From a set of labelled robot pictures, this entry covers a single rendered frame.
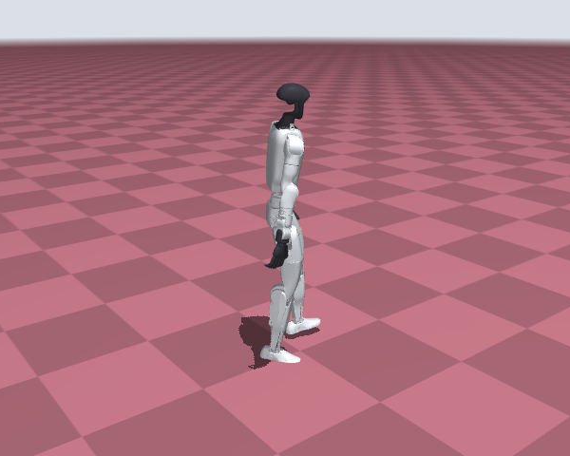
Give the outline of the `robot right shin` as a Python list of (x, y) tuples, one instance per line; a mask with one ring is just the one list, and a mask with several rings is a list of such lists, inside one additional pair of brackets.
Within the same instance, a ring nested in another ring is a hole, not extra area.
[[(288, 326), (293, 299), (294, 295), (292, 296), (291, 301), (287, 302), (287, 296), (281, 289), (274, 289), (271, 292), (271, 304), (269, 310), (269, 325), (271, 326), (271, 352), (279, 353), (280, 351), (280, 344)], [(278, 346), (276, 348), (277, 343)]]

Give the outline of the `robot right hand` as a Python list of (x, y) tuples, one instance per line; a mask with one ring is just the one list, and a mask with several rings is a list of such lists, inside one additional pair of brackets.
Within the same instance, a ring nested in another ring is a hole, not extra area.
[(275, 269), (277, 267), (282, 266), (284, 263), (284, 259), (288, 257), (288, 246), (286, 243), (289, 242), (289, 238), (282, 239), (282, 231), (280, 229), (276, 231), (275, 241), (277, 242), (277, 245), (274, 249), (271, 262), (269, 264), (264, 265), (271, 269), (272, 268)]

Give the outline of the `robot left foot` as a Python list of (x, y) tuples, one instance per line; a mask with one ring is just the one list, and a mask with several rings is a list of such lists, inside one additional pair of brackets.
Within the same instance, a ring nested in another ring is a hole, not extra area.
[[(301, 319), (301, 317), (300, 317)], [(289, 321), (288, 326), (286, 328), (287, 334), (294, 334), (304, 330), (309, 330), (321, 324), (321, 320), (319, 318), (305, 318), (302, 317), (303, 322), (296, 324), (295, 321)]]

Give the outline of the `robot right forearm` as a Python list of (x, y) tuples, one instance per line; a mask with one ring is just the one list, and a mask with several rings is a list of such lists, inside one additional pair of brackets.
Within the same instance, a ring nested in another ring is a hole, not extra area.
[(278, 202), (279, 213), (276, 231), (278, 229), (282, 231), (282, 239), (288, 239), (291, 236), (293, 210), (295, 208), (297, 194), (297, 188), (294, 185), (288, 185), (284, 189), (281, 200)]

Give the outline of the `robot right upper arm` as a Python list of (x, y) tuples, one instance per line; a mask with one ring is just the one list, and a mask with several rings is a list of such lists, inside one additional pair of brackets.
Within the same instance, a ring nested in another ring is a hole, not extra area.
[(287, 135), (287, 140), (285, 141), (283, 148), (285, 159), (280, 184), (281, 195), (288, 185), (294, 185), (297, 188), (297, 186), (293, 183), (293, 180), (298, 173), (298, 168), (300, 165), (300, 160), (304, 153), (304, 148), (304, 142), (298, 136)]

